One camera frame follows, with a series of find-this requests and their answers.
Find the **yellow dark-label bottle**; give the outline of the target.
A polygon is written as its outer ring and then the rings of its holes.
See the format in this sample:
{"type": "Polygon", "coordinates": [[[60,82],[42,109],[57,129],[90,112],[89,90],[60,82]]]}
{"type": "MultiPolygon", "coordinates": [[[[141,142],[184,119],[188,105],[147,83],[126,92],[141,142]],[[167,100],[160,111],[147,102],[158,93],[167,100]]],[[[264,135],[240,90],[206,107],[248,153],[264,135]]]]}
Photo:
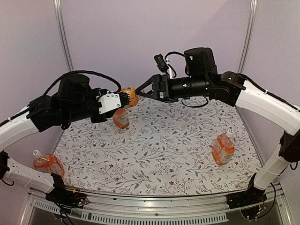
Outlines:
{"type": "Polygon", "coordinates": [[[121,92],[127,93],[129,96],[129,105],[125,106],[125,109],[132,108],[138,105],[139,98],[135,93],[135,89],[133,87],[126,87],[121,89],[121,92]]]}

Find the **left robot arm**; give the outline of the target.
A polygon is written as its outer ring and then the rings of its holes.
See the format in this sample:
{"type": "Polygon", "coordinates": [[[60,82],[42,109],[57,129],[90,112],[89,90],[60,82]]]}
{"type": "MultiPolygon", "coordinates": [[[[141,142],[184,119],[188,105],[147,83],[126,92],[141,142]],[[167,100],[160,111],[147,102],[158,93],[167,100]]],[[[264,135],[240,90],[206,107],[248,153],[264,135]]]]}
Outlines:
{"type": "Polygon", "coordinates": [[[72,122],[89,118],[93,123],[107,121],[118,109],[128,104],[122,100],[121,85],[104,74],[77,70],[63,74],[50,87],[59,84],[58,91],[32,100],[20,112],[0,124],[0,177],[22,183],[42,191],[59,203],[66,203],[72,194],[66,190],[62,177],[54,173],[33,170],[17,163],[4,150],[19,140],[41,133],[49,128],[60,126],[65,130],[72,122]],[[117,91],[92,89],[88,75],[95,75],[115,83],[117,91]]]}

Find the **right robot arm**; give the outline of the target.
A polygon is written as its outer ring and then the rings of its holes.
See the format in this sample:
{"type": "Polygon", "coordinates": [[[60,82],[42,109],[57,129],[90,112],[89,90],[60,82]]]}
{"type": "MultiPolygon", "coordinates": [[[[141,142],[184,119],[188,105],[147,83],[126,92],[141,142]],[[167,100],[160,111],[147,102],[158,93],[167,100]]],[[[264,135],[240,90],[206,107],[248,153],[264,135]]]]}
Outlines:
{"type": "Polygon", "coordinates": [[[175,78],[166,57],[154,57],[160,74],[153,75],[136,89],[136,94],[165,103],[180,98],[204,96],[227,105],[254,112],[284,130],[279,145],[266,164],[250,179],[245,191],[227,195],[230,209],[256,204],[266,199],[265,190],[290,164],[300,159],[300,109],[261,88],[248,76],[219,74],[213,51],[208,47],[186,50],[186,77],[175,78]]]}

